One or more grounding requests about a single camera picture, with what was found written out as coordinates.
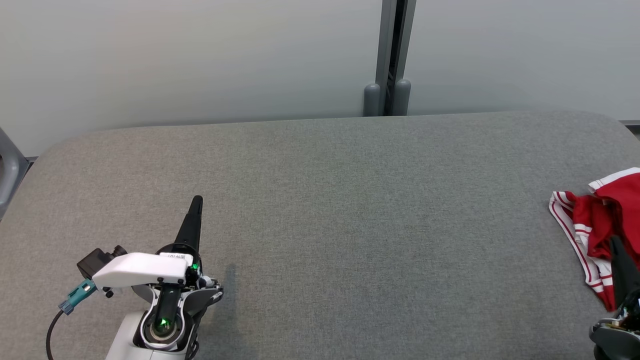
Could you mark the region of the dark grey partition post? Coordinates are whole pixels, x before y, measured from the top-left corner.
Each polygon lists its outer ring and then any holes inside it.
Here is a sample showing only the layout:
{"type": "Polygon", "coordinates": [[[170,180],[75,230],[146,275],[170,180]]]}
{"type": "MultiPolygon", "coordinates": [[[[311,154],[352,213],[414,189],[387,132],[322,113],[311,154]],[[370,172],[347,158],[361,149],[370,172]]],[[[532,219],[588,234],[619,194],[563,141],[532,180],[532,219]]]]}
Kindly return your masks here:
{"type": "Polygon", "coordinates": [[[375,82],[363,91],[364,117],[406,116],[411,82],[405,77],[418,0],[382,0],[375,82]]]}

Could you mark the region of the red Bulls jersey white sleeves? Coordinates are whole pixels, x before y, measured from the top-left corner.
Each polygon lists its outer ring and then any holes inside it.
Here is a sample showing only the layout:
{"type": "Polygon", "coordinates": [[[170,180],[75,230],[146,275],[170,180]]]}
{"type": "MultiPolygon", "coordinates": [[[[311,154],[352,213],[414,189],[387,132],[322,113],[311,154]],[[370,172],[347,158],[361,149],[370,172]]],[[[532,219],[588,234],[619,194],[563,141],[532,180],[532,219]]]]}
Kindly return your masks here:
{"type": "Polygon", "coordinates": [[[592,194],[554,191],[548,209],[577,255],[585,284],[608,312],[614,312],[617,305],[610,251],[614,221],[604,200],[592,194]]]}

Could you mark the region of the grey metal desk leg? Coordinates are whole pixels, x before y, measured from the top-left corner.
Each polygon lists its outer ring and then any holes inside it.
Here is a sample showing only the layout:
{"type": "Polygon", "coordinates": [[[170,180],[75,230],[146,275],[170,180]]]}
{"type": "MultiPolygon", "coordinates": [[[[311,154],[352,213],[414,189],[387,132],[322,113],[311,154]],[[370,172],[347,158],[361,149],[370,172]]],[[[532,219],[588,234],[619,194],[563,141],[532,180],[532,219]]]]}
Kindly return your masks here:
{"type": "Polygon", "coordinates": [[[0,127],[0,220],[5,216],[9,203],[25,177],[30,162],[0,127]]]}

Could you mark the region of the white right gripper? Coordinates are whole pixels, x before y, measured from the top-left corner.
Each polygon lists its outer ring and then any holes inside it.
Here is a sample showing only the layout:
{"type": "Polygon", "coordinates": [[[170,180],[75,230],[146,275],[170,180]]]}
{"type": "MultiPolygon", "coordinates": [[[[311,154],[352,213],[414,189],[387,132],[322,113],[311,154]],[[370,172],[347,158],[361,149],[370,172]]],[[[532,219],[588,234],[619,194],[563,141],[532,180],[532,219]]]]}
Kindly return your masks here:
{"type": "Polygon", "coordinates": [[[640,360],[640,270],[617,235],[610,238],[617,310],[590,328],[595,360],[640,360]]]}

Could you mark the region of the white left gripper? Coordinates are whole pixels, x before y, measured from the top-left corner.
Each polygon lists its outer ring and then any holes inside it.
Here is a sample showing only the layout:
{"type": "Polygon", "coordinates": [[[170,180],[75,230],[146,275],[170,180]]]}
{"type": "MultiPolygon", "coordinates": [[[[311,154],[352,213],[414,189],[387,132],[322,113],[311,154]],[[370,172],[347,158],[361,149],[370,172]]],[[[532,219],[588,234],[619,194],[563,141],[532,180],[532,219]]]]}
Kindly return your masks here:
{"type": "Polygon", "coordinates": [[[114,256],[93,275],[98,289],[133,289],[149,303],[217,303],[219,282],[206,276],[199,256],[203,198],[196,195],[179,228],[174,245],[157,253],[133,251],[114,256]]]}

